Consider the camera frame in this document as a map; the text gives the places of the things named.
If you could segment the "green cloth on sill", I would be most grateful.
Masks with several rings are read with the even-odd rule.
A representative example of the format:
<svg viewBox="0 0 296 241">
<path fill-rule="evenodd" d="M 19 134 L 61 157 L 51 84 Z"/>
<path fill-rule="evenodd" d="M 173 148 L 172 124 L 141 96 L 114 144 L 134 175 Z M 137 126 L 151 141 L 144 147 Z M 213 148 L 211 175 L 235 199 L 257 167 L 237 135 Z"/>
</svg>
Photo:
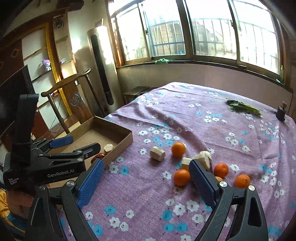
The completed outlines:
<svg viewBox="0 0 296 241">
<path fill-rule="evenodd" d="M 166 59 L 166 58 L 161 58 L 155 61 L 156 65 L 160 65 L 160 64 L 169 64 L 170 60 Z"/>
</svg>

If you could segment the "brown cardboard box tray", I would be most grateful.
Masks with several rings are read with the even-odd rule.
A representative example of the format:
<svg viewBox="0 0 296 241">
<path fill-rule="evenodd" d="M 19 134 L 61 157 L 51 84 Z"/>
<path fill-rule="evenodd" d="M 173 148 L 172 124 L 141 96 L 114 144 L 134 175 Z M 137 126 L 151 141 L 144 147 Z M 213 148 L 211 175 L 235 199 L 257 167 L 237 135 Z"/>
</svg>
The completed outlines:
<svg viewBox="0 0 296 241">
<path fill-rule="evenodd" d="M 113 144 L 113 150 L 103 158 L 105 168 L 133 143 L 131 130 L 97 116 L 81 124 L 69 135 L 74 138 L 72 144 L 51 150 L 50 153 L 72 152 L 93 143 L 99 143 L 100 152 L 103 153 L 105 145 Z"/>
</svg>

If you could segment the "black television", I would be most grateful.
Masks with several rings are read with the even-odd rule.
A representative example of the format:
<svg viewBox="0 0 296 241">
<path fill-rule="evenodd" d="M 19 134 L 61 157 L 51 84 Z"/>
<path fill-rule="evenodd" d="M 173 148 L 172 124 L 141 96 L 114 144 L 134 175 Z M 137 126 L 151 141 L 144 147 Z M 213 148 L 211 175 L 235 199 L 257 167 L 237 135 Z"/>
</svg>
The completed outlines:
<svg viewBox="0 0 296 241">
<path fill-rule="evenodd" d="M 1 84 L 1 136 L 14 123 L 21 94 L 33 94 L 28 66 L 24 66 Z"/>
</svg>

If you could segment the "green bottle on sill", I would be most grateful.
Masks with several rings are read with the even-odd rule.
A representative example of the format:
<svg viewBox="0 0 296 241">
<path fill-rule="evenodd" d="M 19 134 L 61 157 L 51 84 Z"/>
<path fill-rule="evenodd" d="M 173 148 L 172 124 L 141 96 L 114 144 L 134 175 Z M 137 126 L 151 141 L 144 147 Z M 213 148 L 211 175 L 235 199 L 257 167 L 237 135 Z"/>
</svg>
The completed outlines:
<svg viewBox="0 0 296 241">
<path fill-rule="evenodd" d="M 283 80 L 283 65 L 280 66 L 280 78 L 279 78 L 280 83 L 284 83 Z"/>
</svg>

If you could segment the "wooden chair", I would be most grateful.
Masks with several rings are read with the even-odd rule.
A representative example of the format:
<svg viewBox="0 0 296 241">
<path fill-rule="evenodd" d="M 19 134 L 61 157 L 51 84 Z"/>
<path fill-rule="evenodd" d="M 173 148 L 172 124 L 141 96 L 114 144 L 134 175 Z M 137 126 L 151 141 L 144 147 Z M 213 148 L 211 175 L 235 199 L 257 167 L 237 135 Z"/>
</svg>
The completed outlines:
<svg viewBox="0 0 296 241">
<path fill-rule="evenodd" d="M 55 102 L 53 101 L 53 98 L 51 94 L 53 94 L 56 90 L 64 93 L 66 103 L 69 104 L 70 110 L 74 112 L 75 116 L 79 120 L 80 123 L 84 123 L 90 118 L 93 117 L 93 114 L 91 113 L 89 107 L 84 102 L 81 94 L 79 93 L 79 89 L 75 85 L 75 81 L 77 81 L 79 78 L 85 78 L 89 88 L 94 96 L 94 99 L 98 105 L 99 108 L 99 115 L 101 117 L 104 117 L 105 112 L 102 110 L 99 100 L 97 98 L 97 95 L 94 91 L 93 85 L 90 81 L 90 78 L 88 74 L 91 72 L 91 68 L 87 69 L 84 73 L 76 73 L 73 74 L 65 79 L 62 79 L 61 81 L 57 82 L 51 89 L 48 91 L 42 92 L 41 97 L 47 97 L 51 107 L 53 108 L 53 111 L 58 118 L 62 128 L 66 132 L 66 134 L 69 134 L 69 128 L 67 127 L 64 119 L 62 118 L 61 114 L 58 111 L 58 108 L 56 107 Z"/>
</svg>

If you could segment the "purple plush toy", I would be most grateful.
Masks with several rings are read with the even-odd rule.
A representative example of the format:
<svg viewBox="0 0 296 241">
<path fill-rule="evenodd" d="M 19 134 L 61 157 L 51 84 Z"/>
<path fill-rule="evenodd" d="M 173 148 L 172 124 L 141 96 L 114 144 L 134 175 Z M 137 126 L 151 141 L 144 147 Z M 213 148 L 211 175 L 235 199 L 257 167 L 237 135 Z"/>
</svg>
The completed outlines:
<svg viewBox="0 0 296 241">
<path fill-rule="evenodd" d="M 46 72 L 52 70 L 51 62 L 50 62 L 49 59 L 44 59 L 44 60 L 42 60 L 42 64 L 43 64 L 43 66 L 44 66 Z"/>
</svg>

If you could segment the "small dark side table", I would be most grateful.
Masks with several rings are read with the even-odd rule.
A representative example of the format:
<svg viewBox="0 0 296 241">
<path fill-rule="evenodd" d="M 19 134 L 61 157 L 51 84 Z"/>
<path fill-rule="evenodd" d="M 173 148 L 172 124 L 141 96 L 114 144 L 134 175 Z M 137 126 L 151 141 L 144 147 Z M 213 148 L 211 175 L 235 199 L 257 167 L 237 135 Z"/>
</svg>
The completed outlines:
<svg viewBox="0 0 296 241">
<path fill-rule="evenodd" d="M 137 86 L 131 90 L 126 91 L 123 94 L 123 100 L 124 100 L 125 104 L 132 102 L 138 96 L 140 96 L 142 92 L 145 92 L 148 89 L 149 89 L 148 86 Z"/>
</svg>

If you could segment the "purple floral tablecloth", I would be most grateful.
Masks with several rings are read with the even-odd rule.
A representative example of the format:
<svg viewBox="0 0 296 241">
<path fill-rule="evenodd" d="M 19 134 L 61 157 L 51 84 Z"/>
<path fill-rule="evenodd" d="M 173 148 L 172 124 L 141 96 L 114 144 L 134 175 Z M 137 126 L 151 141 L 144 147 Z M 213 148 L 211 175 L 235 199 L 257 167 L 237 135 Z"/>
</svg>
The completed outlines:
<svg viewBox="0 0 296 241">
<path fill-rule="evenodd" d="M 227 99 L 260 110 L 262 117 L 232 112 Z M 82 210 L 99 240 L 194 240 L 211 213 L 193 183 L 174 184 L 181 167 L 171 147 L 191 158 L 208 151 L 212 165 L 225 163 L 225 180 L 250 177 L 277 240 L 295 213 L 295 122 L 279 121 L 265 104 L 211 88 L 173 82 L 141 95 L 106 119 L 132 131 L 133 143 L 105 170 Z M 150 157 L 157 146 L 159 162 Z"/>
</svg>

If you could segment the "red jujube date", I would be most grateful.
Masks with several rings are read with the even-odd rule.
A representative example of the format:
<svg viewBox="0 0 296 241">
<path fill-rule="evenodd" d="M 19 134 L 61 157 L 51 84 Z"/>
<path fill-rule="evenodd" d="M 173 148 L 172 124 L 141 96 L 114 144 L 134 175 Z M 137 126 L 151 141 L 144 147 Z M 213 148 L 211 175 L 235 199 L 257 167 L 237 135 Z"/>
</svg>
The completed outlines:
<svg viewBox="0 0 296 241">
<path fill-rule="evenodd" d="M 96 154 L 96 155 L 92 158 L 91 163 L 93 164 L 93 162 L 94 162 L 96 159 L 100 159 L 100 160 L 102 160 L 104 157 L 105 157 L 105 154 L 104 154 L 104 153 Z"/>
</svg>

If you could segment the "tall standing air conditioner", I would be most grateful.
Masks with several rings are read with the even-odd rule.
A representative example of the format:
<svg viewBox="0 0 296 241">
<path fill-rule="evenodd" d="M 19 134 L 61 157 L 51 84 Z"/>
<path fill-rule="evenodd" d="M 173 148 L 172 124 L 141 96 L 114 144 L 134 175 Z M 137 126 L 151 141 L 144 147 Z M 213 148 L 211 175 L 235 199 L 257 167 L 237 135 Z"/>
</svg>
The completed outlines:
<svg viewBox="0 0 296 241">
<path fill-rule="evenodd" d="M 89 50 L 98 77 L 99 100 L 104 114 L 113 113 L 125 103 L 121 94 L 115 60 L 111 49 L 107 27 L 100 26 L 87 32 Z"/>
</svg>

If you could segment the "beige sugarcane chunk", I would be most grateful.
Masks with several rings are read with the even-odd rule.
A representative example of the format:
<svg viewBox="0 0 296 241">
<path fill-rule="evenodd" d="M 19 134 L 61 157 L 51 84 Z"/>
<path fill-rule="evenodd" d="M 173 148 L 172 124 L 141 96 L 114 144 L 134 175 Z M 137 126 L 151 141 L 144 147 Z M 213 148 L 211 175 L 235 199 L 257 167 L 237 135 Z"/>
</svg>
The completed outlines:
<svg viewBox="0 0 296 241">
<path fill-rule="evenodd" d="M 151 148 L 149 154 L 150 154 L 151 158 L 161 162 L 161 161 L 164 160 L 166 152 L 162 148 L 154 146 L 154 147 Z"/>
<path fill-rule="evenodd" d="M 103 148 L 104 150 L 104 154 L 107 155 L 109 154 L 112 150 L 114 149 L 114 145 L 109 143 L 109 144 L 106 144 Z"/>
<path fill-rule="evenodd" d="M 196 154 L 192 157 L 193 160 L 198 160 L 204 169 L 210 171 L 212 157 L 208 151 L 201 151 L 199 154 Z"/>
<path fill-rule="evenodd" d="M 192 161 L 191 158 L 183 157 L 181 161 L 181 169 L 189 171 L 189 164 Z"/>
</svg>

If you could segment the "beige sugarcane chunk in box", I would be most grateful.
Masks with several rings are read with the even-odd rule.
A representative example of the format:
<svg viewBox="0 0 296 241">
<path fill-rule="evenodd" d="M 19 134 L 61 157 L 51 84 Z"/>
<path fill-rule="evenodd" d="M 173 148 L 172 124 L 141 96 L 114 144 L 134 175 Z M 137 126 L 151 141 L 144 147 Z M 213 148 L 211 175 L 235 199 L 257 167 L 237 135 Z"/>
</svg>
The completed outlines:
<svg viewBox="0 0 296 241">
<path fill-rule="evenodd" d="M 109 154 L 112 150 L 114 149 L 114 145 L 109 143 L 109 144 L 106 144 L 103 148 L 104 150 L 104 154 L 107 155 Z"/>
</svg>

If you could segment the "green leafy vegetable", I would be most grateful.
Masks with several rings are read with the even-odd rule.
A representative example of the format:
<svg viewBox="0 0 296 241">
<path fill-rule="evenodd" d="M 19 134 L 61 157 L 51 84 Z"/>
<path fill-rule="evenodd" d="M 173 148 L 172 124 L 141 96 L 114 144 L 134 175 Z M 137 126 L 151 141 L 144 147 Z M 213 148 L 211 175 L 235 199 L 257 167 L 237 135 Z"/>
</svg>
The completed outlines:
<svg viewBox="0 0 296 241">
<path fill-rule="evenodd" d="M 245 112 L 248 114 L 254 114 L 258 117 L 262 117 L 262 114 L 259 109 L 251 105 L 245 104 L 241 101 L 227 99 L 226 103 L 228 104 L 228 109 L 232 112 Z"/>
</svg>

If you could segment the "small dark bottle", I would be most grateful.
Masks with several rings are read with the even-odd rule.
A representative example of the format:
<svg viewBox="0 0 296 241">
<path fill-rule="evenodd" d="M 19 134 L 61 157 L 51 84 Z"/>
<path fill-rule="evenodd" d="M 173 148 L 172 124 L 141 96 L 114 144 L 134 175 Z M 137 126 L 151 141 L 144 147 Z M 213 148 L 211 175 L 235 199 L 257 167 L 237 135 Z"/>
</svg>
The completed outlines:
<svg viewBox="0 0 296 241">
<path fill-rule="evenodd" d="M 276 118 L 279 121 L 285 121 L 285 113 L 286 113 L 287 103 L 282 101 L 281 105 L 278 107 L 276 112 Z"/>
</svg>

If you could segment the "window with metal bars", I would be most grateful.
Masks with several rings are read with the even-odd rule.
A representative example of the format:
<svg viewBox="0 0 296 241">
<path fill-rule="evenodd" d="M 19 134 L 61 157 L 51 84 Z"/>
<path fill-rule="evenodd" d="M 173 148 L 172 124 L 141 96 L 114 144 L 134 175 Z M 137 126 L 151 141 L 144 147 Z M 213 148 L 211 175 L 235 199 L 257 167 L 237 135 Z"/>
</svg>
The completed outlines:
<svg viewBox="0 0 296 241">
<path fill-rule="evenodd" d="M 119 66 L 189 60 L 287 84 L 283 30 L 262 1 L 107 1 Z"/>
</svg>

